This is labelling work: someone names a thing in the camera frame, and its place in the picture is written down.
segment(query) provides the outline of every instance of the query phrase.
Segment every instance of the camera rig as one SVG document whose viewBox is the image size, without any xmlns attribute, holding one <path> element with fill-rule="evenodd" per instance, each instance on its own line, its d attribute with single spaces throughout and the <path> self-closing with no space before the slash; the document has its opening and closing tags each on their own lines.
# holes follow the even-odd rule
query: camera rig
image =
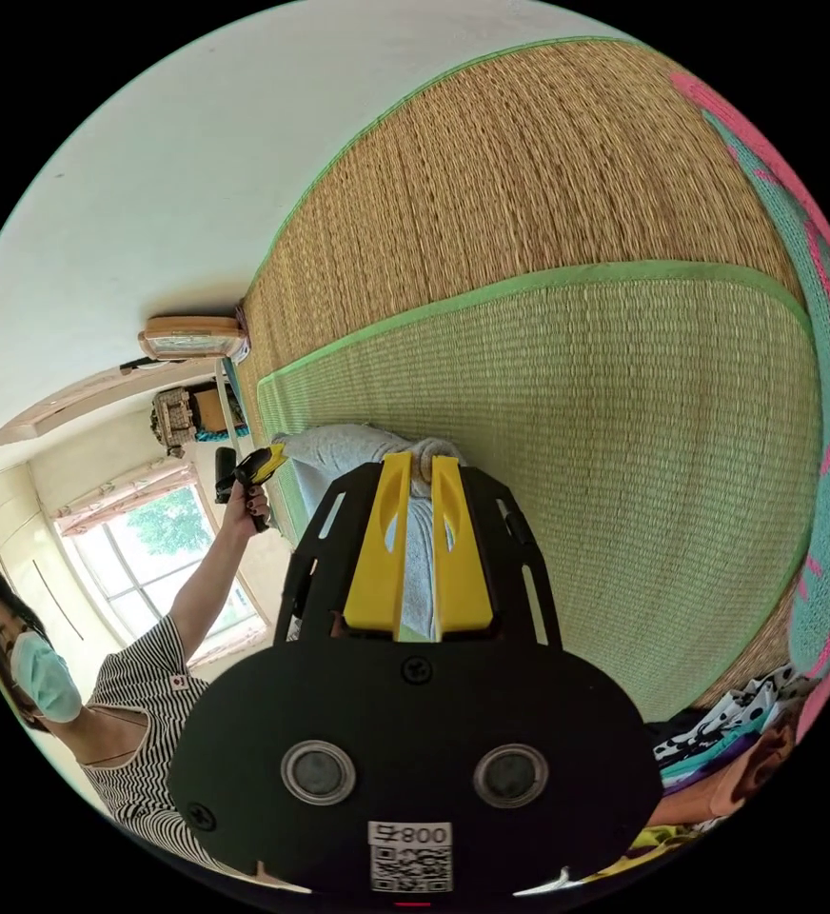
<svg viewBox="0 0 830 914">
<path fill-rule="evenodd" d="M 436 642 L 400 640 L 411 457 L 390 454 L 329 487 L 272 647 L 211 683 L 169 773 L 213 858 L 347 909 L 581 880 L 662 795 L 633 702 L 563 650 L 510 490 L 454 458 L 432 470 Z"/>
</svg>

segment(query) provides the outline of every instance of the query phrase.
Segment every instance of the label sticker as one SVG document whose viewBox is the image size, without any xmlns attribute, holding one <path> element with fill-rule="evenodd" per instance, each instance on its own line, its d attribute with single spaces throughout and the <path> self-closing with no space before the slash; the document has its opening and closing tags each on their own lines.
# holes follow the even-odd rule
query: label sticker
<svg viewBox="0 0 830 914">
<path fill-rule="evenodd" d="M 370 887 L 375 892 L 452 892 L 449 822 L 368 822 Z"/>
<path fill-rule="evenodd" d="M 297 641 L 301 637 L 301 620 L 297 616 L 292 616 L 288 623 L 288 633 L 285 636 L 286 641 Z"/>
</svg>

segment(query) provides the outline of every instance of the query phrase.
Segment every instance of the striped shirt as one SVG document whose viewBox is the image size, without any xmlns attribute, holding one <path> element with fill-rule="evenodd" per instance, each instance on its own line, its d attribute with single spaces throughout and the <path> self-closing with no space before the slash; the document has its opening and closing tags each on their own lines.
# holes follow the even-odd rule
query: striped shirt
<svg viewBox="0 0 830 914">
<path fill-rule="evenodd" d="M 143 742 L 129 761 L 82 765 L 111 818 L 145 841 L 222 871 L 199 845 L 168 792 L 168 770 L 187 717 L 208 683 L 187 671 L 177 628 L 169 616 L 101 664 L 89 705 L 141 711 Z"/>
</svg>

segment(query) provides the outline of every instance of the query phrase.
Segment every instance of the window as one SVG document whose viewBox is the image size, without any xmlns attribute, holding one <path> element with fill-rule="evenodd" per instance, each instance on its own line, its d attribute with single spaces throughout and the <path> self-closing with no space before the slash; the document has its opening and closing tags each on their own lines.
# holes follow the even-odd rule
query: window
<svg viewBox="0 0 830 914">
<path fill-rule="evenodd" d="M 196 489 L 188 486 L 76 536 L 73 543 L 117 620 L 136 639 L 170 612 L 212 536 Z M 254 617 L 235 582 L 209 637 Z"/>
</svg>

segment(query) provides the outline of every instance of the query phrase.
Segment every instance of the face mask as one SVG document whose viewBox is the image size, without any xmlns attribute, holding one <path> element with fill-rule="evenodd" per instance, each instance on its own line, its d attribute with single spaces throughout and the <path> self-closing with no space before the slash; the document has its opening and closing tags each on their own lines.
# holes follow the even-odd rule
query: face mask
<svg viewBox="0 0 830 914">
<path fill-rule="evenodd" d="M 82 698 L 69 667 L 39 634 L 25 631 L 18 636 L 10 668 L 18 687 L 44 718 L 55 724 L 68 724 L 79 716 Z"/>
</svg>

